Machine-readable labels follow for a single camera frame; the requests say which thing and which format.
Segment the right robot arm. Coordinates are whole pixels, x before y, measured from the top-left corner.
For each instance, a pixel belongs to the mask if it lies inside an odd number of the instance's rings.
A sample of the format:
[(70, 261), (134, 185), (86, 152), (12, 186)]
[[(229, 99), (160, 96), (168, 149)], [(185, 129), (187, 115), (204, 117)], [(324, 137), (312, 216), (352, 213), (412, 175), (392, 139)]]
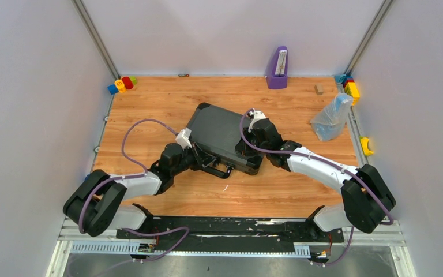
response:
[(273, 166), (308, 176), (340, 193), (341, 204), (318, 207), (308, 217), (306, 232), (312, 240), (320, 241), (343, 227), (369, 234), (380, 224), (393, 223), (390, 212), (396, 200), (374, 166), (348, 166), (317, 155), (299, 143), (282, 139), (265, 117), (243, 116), (239, 131), (244, 153), (263, 153)]

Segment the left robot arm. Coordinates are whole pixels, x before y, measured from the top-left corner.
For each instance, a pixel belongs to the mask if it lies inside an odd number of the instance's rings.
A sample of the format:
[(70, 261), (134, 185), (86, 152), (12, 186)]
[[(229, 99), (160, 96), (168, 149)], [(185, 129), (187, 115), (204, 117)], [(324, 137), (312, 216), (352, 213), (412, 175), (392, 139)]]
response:
[(76, 223), (82, 234), (97, 237), (106, 230), (131, 229), (139, 238), (153, 233), (152, 215), (139, 205), (122, 206), (122, 202), (139, 196), (164, 193), (174, 177), (186, 170), (204, 170), (216, 157), (196, 143), (183, 148), (177, 143), (166, 145), (146, 173), (109, 175), (94, 170), (68, 198), (63, 213)]

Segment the black poker case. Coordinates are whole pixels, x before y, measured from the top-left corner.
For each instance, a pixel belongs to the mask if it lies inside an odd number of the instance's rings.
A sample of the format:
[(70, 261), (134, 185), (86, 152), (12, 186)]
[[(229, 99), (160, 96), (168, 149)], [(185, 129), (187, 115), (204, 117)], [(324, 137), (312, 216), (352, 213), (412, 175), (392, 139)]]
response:
[(216, 159), (202, 170), (221, 179), (232, 170), (256, 175), (264, 158), (251, 148), (246, 153), (239, 123), (242, 115), (210, 103), (200, 103), (186, 125), (191, 130), (189, 140)]

